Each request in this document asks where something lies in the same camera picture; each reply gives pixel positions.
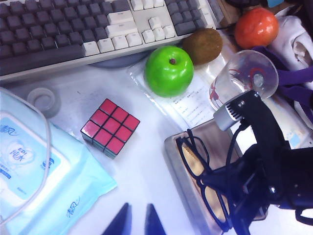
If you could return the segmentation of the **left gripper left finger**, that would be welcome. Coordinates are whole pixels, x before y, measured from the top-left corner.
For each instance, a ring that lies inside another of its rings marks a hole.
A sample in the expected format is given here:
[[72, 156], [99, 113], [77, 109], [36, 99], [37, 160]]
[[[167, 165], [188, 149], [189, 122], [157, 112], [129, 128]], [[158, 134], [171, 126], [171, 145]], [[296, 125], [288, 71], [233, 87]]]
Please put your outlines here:
[[125, 203], [104, 231], [104, 235], [130, 234], [130, 204]]

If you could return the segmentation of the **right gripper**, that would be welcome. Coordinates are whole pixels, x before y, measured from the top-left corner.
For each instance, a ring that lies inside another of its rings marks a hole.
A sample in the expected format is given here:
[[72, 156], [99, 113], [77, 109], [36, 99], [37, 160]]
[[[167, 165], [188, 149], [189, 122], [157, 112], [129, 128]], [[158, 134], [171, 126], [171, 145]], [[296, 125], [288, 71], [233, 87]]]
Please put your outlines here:
[[274, 165], [274, 176], [278, 177], [281, 189], [269, 191], [266, 185], [264, 163], [256, 146], [250, 147], [236, 161], [205, 173], [201, 182], [220, 191], [248, 191], [243, 198], [232, 202], [230, 218], [237, 235], [250, 235], [253, 221], [264, 220], [269, 205], [294, 210], [301, 215], [313, 208], [313, 149], [284, 149], [279, 163]]

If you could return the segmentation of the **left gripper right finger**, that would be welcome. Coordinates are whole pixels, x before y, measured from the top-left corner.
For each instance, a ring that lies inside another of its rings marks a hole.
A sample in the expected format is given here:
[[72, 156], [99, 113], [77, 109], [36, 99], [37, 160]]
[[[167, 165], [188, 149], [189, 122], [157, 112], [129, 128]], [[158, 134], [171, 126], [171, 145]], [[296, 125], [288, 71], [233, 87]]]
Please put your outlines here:
[[144, 233], [146, 235], [163, 235], [164, 228], [153, 204], [147, 205]]

